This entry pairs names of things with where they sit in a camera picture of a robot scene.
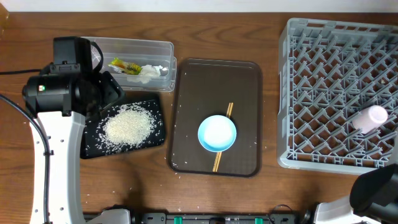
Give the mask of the light blue bowl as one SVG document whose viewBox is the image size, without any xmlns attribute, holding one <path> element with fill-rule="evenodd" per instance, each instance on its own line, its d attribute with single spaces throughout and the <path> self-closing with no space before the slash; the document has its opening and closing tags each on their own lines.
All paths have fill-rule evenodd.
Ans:
<svg viewBox="0 0 398 224">
<path fill-rule="evenodd" d="M 234 144 L 237 129 L 228 117 L 213 115 L 201 122 L 197 136 L 200 145 L 207 151 L 224 152 Z"/>
</svg>

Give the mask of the clear plastic waste bin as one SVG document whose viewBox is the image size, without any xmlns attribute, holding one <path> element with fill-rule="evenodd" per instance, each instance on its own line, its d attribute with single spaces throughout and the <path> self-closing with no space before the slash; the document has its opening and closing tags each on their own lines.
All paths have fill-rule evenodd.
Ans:
<svg viewBox="0 0 398 224">
<path fill-rule="evenodd" d="M 91 48 L 93 66 L 103 60 L 101 71 L 108 71 L 125 90 L 164 91 L 171 92 L 175 88 L 177 74 L 177 59 L 174 57 L 174 45 L 171 42 L 159 40 L 119 39 L 108 37 L 87 37 L 95 42 L 98 49 Z M 115 72 L 108 65 L 115 58 L 132 62 L 139 66 L 163 66 L 161 75 L 143 84 L 127 81 L 128 74 Z"/>
</svg>

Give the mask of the yellow green snack wrapper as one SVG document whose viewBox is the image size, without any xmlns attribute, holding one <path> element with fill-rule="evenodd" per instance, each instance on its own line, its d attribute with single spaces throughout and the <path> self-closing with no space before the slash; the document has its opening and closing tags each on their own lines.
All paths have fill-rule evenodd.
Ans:
<svg viewBox="0 0 398 224">
<path fill-rule="evenodd" d="M 125 62 L 117 57 L 115 57 L 108 66 L 111 67 L 115 72 L 126 73 L 128 75 L 138 75 L 142 70 L 142 67 L 138 64 Z"/>
</svg>

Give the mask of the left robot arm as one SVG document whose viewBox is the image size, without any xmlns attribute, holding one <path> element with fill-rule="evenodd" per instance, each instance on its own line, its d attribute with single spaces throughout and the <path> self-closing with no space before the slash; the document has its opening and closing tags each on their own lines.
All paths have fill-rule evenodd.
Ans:
<svg viewBox="0 0 398 224">
<path fill-rule="evenodd" d="M 31 223 L 85 223 L 80 149 L 86 119 L 124 95 L 109 72 L 49 73 L 22 90 L 34 140 Z"/>
</svg>

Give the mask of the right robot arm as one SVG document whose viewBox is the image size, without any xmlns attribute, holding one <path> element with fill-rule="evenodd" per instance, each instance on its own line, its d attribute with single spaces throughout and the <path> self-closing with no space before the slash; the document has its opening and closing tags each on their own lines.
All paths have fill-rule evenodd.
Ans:
<svg viewBox="0 0 398 224">
<path fill-rule="evenodd" d="M 397 139 L 388 165 L 360 175 L 347 197 L 317 205 L 312 223 L 397 223 Z"/>
</svg>

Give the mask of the grey dishwasher rack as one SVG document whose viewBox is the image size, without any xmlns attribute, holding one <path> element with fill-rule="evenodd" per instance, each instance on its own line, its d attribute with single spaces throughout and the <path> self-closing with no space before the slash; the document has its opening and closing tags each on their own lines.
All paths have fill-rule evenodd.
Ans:
<svg viewBox="0 0 398 224">
<path fill-rule="evenodd" d="M 279 38 L 277 162 L 361 175 L 388 165 L 397 138 L 397 27 L 291 18 Z M 373 105 L 388 119 L 353 127 Z"/>
</svg>

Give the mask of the white tissue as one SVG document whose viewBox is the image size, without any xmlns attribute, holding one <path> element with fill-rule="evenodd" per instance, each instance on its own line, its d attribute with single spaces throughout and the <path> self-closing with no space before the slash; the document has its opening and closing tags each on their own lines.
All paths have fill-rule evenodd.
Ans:
<svg viewBox="0 0 398 224">
<path fill-rule="evenodd" d="M 146 84 L 150 82 L 153 78 L 158 78 L 161 75 L 161 71 L 163 66 L 153 66 L 153 65 L 144 65 L 138 75 L 128 75 L 127 81 L 138 83 L 141 82 Z"/>
</svg>

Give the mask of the brown serving tray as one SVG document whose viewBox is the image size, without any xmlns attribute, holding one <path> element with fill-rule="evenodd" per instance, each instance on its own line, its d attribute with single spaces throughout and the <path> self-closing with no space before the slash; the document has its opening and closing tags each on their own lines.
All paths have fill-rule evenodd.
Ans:
<svg viewBox="0 0 398 224">
<path fill-rule="evenodd" d="M 226 115 L 237 128 L 234 144 L 221 154 L 218 175 L 252 177 L 261 168 L 262 73 L 256 63 L 188 59 L 180 66 L 167 163 L 175 172 L 212 175 L 216 153 L 198 140 L 200 123 Z"/>
</svg>

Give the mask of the pink cup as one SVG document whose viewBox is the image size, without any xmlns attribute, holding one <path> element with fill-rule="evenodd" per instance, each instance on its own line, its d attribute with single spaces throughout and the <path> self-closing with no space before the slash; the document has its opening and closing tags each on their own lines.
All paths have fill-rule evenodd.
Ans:
<svg viewBox="0 0 398 224">
<path fill-rule="evenodd" d="M 360 129 L 362 134 L 367 134 L 373 129 L 377 129 L 388 119 L 386 109 L 379 105 L 373 105 L 360 112 L 353 120 L 353 127 Z"/>
</svg>

